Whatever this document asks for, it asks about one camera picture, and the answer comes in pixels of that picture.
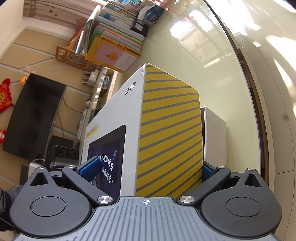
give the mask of beige wall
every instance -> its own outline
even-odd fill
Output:
[[[9,47],[0,59],[0,82],[9,78],[12,103],[16,103],[22,90],[19,79],[26,75],[23,69],[29,66],[36,74],[67,85],[65,102],[71,108],[82,112],[91,92],[90,86],[82,85],[84,71],[60,63],[54,59],[56,46],[65,46],[67,41],[44,33],[26,29]],[[13,112],[9,107],[0,113],[0,129],[7,129]],[[75,140],[77,123],[81,113],[69,109],[62,101],[59,108],[61,122],[57,117],[52,134]],[[19,183],[21,165],[28,166],[30,161],[11,155],[0,146],[0,188],[8,189]]]

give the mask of silver bolt head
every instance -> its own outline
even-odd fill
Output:
[[[183,203],[191,203],[194,201],[194,198],[191,196],[182,196],[179,198],[181,202]]]
[[[109,196],[101,196],[98,198],[99,203],[109,203],[112,201],[112,198]]]

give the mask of speaker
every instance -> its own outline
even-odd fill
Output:
[[[66,166],[78,166],[79,150],[64,146],[52,146],[50,150],[50,169],[60,171]]]

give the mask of cardboard box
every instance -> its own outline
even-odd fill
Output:
[[[226,167],[226,123],[206,106],[201,107],[204,160]]]
[[[114,198],[173,196],[202,182],[198,92],[143,65],[86,128],[82,163],[99,155],[94,184]]]

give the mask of television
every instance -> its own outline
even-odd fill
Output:
[[[45,158],[66,85],[30,74],[12,112],[3,150],[29,161]]]

